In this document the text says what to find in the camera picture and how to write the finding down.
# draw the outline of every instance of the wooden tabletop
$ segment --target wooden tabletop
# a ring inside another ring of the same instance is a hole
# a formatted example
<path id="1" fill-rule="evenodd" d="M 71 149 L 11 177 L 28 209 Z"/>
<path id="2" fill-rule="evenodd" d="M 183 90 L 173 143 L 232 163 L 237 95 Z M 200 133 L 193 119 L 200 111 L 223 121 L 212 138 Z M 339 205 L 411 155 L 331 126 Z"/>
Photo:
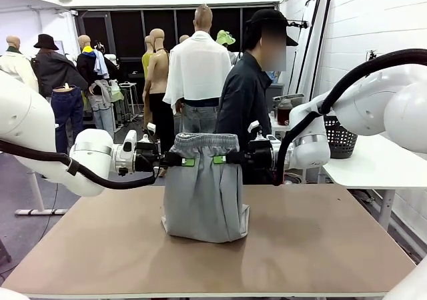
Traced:
<path id="1" fill-rule="evenodd" d="M 244 187 L 248 237 L 165 234 L 163 187 L 81 198 L 4 288 L 33 297 L 375 296 L 414 264 L 339 185 Z"/>

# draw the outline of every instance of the green clip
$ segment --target green clip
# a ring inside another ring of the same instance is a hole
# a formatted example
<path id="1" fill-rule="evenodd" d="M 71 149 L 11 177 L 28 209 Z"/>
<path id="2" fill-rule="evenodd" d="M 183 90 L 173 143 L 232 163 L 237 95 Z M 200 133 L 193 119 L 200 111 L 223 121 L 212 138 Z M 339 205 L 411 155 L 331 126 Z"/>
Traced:
<path id="1" fill-rule="evenodd" d="M 216 155 L 213 157 L 213 163 L 216 165 L 221 165 L 222 163 L 226 163 L 227 159 L 225 155 Z"/>
<path id="2" fill-rule="evenodd" d="M 194 167 L 195 165 L 195 160 L 194 159 L 182 159 L 182 164 L 183 167 Z"/>

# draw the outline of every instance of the black hat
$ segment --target black hat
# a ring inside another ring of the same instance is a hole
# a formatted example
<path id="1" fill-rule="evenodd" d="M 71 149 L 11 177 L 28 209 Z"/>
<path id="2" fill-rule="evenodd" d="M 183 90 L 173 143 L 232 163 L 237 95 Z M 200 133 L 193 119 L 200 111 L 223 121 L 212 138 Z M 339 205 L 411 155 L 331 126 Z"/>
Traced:
<path id="1" fill-rule="evenodd" d="M 286 34 L 286 45 L 290 47 L 295 47 L 298 43 L 291 39 L 286 33 L 286 27 L 289 26 L 288 20 L 285 16 L 278 10 L 274 9 L 262 9 L 256 11 L 252 18 L 247 22 L 247 25 L 259 27 L 265 24 L 271 24 L 277 31 L 284 31 Z"/>
<path id="2" fill-rule="evenodd" d="M 38 42 L 34 45 L 34 48 L 44 48 L 44 49 L 50 49 L 50 50 L 58 50 L 58 47 L 55 45 L 55 42 L 53 42 L 53 38 L 50 35 L 46 35 L 42 33 L 39 35 Z"/>

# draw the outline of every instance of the green hat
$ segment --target green hat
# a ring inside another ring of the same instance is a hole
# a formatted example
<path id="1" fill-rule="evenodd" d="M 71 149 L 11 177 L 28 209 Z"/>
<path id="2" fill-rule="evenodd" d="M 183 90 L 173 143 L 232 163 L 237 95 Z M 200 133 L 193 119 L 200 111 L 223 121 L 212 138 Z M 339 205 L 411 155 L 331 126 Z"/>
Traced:
<path id="1" fill-rule="evenodd" d="M 232 45 L 236 42 L 236 39 L 230 35 L 230 32 L 225 30 L 220 30 L 216 36 L 216 42 L 218 42 L 220 45 L 223 45 L 224 43 L 227 43 L 228 45 Z"/>

